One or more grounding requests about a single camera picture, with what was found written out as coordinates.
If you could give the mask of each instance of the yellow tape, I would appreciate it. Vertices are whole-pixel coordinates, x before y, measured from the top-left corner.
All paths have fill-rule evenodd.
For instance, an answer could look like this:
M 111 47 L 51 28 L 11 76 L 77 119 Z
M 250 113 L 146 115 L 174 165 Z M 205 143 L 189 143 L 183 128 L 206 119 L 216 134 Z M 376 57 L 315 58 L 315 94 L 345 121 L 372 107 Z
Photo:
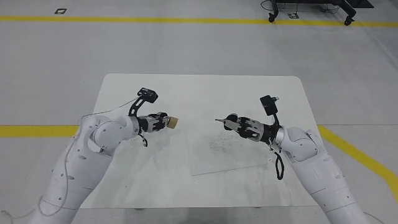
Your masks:
M 72 137 L 78 126 L 0 126 L 0 138 Z
M 178 18 L 178 17 L 70 17 L 70 16 L 0 16 L 0 21 L 12 22 L 107 22 L 107 23 L 166 23 L 166 24 L 271 24 L 268 19 Z M 276 19 L 282 26 L 341 26 L 343 21 Z M 398 22 L 353 22 L 353 27 L 398 27 Z
M 326 139 L 338 149 L 360 162 L 363 166 L 382 177 L 386 181 L 392 195 L 398 203 L 398 177 L 393 173 L 393 171 L 374 160 L 372 157 L 369 157 L 349 142 L 329 131 L 327 128 L 318 125 L 318 129 L 323 139 Z

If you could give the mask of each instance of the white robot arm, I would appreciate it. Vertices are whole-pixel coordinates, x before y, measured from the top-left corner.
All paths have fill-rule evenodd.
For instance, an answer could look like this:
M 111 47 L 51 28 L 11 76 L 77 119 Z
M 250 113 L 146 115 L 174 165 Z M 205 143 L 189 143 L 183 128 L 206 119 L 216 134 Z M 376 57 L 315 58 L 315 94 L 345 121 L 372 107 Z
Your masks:
M 236 131 L 242 138 L 264 142 L 282 151 L 305 190 L 319 204 L 331 224 L 369 224 L 364 212 L 349 191 L 343 173 L 325 149 L 317 135 L 309 130 L 279 125 L 275 101 L 269 95 L 261 98 L 272 126 L 256 120 L 230 114 L 224 123 L 227 130 Z
M 40 198 L 29 223 L 70 224 L 80 205 L 105 175 L 121 141 L 165 127 L 174 128 L 177 119 L 166 113 L 136 116 L 143 102 L 153 103 L 156 98 L 154 91 L 143 88 L 131 106 L 129 116 L 115 120 L 101 115 L 87 117 L 63 150 L 52 172 L 47 193 Z M 143 136 L 142 139 L 147 146 L 146 139 Z

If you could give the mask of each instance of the gray floor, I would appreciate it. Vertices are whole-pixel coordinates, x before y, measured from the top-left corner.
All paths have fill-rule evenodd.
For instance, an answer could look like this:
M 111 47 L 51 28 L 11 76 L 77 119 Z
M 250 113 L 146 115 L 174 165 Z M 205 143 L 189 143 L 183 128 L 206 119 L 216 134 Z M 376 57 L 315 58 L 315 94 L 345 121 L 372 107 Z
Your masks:
M 263 0 L 0 0 L 1 15 L 265 19 Z M 396 21 L 398 0 L 370 0 L 358 21 Z M 286 5 L 280 15 L 295 5 Z M 343 20 L 318 6 L 301 19 Z M 0 124 L 75 124 L 108 73 L 295 75 L 318 124 L 395 173 L 395 28 L 0 22 Z M 0 139 L 0 209 L 33 206 L 66 139 Z M 395 223 L 397 203 L 376 174 L 326 142 L 363 210 Z M 32 185 L 35 191 L 29 190 Z M 0 222 L 7 223 L 0 217 Z M 74 223 L 327 223 L 318 207 L 94 209 Z

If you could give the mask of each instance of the small tan object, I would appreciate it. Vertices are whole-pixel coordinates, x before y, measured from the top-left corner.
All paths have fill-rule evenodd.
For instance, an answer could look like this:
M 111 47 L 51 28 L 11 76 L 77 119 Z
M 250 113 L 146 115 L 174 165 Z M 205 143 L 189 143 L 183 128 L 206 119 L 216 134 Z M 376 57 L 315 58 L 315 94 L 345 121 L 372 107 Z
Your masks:
M 169 118 L 169 122 L 167 122 L 167 127 L 170 129 L 174 129 L 177 125 L 178 119 L 174 117 Z

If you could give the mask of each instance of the white tabletop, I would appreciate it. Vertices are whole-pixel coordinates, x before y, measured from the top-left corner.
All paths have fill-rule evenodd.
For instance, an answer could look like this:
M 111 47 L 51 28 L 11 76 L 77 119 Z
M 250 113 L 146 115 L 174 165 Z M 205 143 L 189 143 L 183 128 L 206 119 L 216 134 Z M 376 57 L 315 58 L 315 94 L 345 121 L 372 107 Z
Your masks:
M 261 104 L 278 96 L 281 125 L 318 133 L 297 77 L 109 74 L 94 112 L 113 109 L 142 87 L 159 95 L 139 115 L 164 111 L 175 129 L 148 134 L 118 147 L 104 179 L 82 208 L 265 207 L 316 205 L 285 160 L 278 181 L 275 155 L 264 143 L 225 131 L 215 118 L 230 113 L 271 124 Z M 109 114 L 127 114 L 129 106 Z

